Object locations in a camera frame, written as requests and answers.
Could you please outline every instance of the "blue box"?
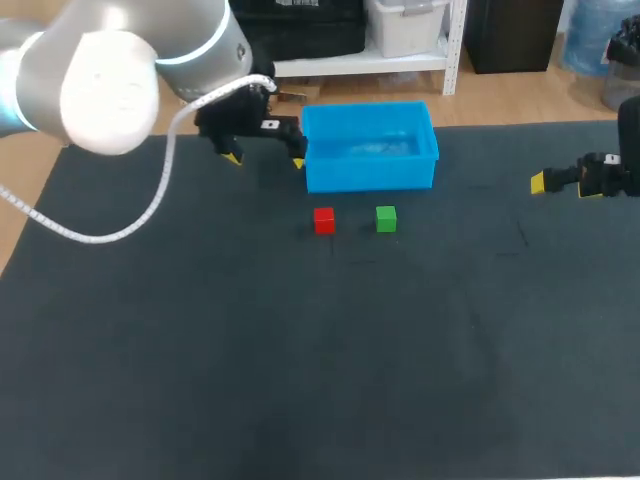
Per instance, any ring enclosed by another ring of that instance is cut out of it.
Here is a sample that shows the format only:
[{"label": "blue box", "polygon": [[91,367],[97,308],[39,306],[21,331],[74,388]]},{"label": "blue box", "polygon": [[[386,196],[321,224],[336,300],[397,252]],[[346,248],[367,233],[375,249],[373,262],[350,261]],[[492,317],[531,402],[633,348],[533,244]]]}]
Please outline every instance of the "blue box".
[{"label": "blue box", "polygon": [[440,156],[424,102],[305,107],[309,193],[426,189]]}]

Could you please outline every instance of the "white cable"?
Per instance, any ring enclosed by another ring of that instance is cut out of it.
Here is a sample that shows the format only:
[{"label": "white cable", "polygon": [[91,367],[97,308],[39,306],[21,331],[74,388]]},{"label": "white cable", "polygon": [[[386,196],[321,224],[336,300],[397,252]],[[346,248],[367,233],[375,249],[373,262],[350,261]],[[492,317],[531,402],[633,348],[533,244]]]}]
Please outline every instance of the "white cable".
[{"label": "white cable", "polygon": [[200,97],[198,100],[191,102],[183,109],[181,109],[171,120],[171,124],[169,126],[169,130],[167,131],[167,148],[165,151],[164,157],[164,166],[162,168],[162,177],[160,178],[160,184],[158,185],[158,190],[156,191],[151,204],[147,207],[145,212],[131,225],[120,230],[119,232],[112,233],[110,235],[84,235],[82,233],[74,232],[68,228],[63,227],[59,223],[54,222],[50,218],[38,212],[36,209],[30,207],[18,197],[13,195],[11,191],[5,188],[4,185],[0,184],[0,197],[7,200],[11,205],[16,207],[18,210],[22,211],[25,215],[28,215],[33,220],[48,228],[49,230],[62,235],[70,240],[74,240],[80,243],[90,243],[90,244],[101,244],[101,243],[111,243],[116,242],[118,240],[122,240],[125,237],[128,237],[140,227],[142,227],[147,221],[151,218],[151,216],[156,212],[162,199],[164,198],[164,194],[167,191],[167,187],[169,186],[169,179],[171,178],[171,168],[173,166],[173,156],[176,149],[176,136],[178,134],[178,127],[184,121],[184,119],[192,112],[199,110],[200,108],[208,105],[209,103],[213,103],[217,100],[220,100],[231,93],[239,90],[240,88],[249,86],[249,85],[261,85],[266,88],[270,92],[276,91],[276,85],[272,79],[269,77],[265,77],[263,75],[248,75],[246,77],[240,78],[238,80],[234,80],[220,88],[217,88],[211,93]]}]

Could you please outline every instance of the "blue water jug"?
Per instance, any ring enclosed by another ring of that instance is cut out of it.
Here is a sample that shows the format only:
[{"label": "blue water jug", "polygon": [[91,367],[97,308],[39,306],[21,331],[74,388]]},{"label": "blue water jug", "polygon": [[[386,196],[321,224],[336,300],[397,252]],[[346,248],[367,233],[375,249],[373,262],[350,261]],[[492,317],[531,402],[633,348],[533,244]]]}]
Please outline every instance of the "blue water jug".
[{"label": "blue water jug", "polygon": [[563,53],[563,66],[582,75],[607,74],[606,50],[625,18],[640,14],[640,0],[577,0]]}]

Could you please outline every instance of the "black bin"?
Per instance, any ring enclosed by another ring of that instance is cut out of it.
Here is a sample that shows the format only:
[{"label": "black bin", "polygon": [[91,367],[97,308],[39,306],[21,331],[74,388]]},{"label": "black bin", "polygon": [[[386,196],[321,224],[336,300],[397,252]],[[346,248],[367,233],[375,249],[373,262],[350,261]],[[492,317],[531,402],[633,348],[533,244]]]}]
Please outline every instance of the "black bin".
[{"label": "black bin", "polygon": [[563,0],[469,0],[464,42],[476,73],[542,72]]},{"label": "black bin", "polygon": [[247,40],[271,60],[362,52],[363,0],[231,0]]}]

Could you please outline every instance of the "floor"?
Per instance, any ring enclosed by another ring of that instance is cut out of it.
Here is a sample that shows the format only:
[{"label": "floor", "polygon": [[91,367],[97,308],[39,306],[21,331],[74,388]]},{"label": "floor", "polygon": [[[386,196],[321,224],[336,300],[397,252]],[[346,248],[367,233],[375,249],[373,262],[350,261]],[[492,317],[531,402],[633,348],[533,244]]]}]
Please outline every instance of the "floor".
[{"label": "floor", "polygon": [[[463,60],[455,96],[443,97],[443,75],[369,75],[328,79],[315,103],[356,103],[424,100],[436,126],[504,125],[520,123],[614,119],[599,100],[602,81],[565,72],[554,59],[545,73],[485,75],[473,73]],[[163,106],[155,133],[166,131],[179,102],[163,87]],[[301,106],[279,104],[275,113],[299,114]],[[185,122],[184,133],[193,133]],[[47,181],[60,142],[33,133],[0,141],[0,182],[34,204]],[[9,261],[25,225],[24,215],[0,203],[0,272]]]}]

